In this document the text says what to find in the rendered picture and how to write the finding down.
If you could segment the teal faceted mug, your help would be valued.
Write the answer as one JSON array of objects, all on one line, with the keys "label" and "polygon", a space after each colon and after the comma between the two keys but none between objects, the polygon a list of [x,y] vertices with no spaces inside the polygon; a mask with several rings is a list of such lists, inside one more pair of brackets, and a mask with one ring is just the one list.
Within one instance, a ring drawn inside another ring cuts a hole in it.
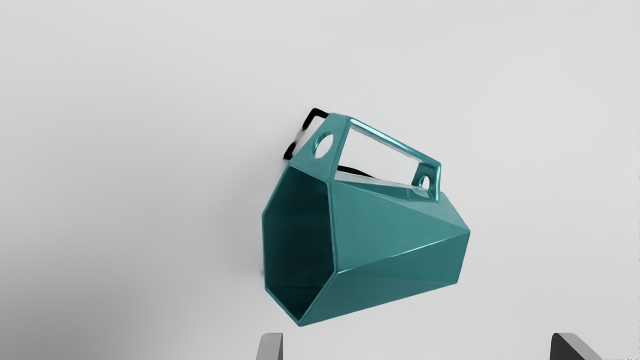
[{"label": "teal faceted mug", "polygon": [[[441,163],[354,117],[296,150],[262,213],[265,291],[300,327],[454,285],[470,228],[441,191]],[[417,161],[410,184],[339,165],[350,130]]]}]

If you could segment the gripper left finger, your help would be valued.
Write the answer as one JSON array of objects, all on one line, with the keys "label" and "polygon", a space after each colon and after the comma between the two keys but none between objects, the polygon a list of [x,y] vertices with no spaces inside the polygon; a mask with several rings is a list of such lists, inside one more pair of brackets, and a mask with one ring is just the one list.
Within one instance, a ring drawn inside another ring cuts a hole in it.
[{"label": "gripper left finger", "polygon": [[262,335],[258,345],[256,360],[283,360],[283,333],[269,332]]}]

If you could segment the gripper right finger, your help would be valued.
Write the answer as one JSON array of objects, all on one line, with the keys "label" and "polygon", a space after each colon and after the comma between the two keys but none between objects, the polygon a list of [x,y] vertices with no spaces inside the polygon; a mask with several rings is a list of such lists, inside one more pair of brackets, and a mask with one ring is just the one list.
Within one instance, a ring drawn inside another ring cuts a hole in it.
[{"label": "gripper right finger", "polygon": [[553,333],[550,360],[605,360],[576,333]]}]

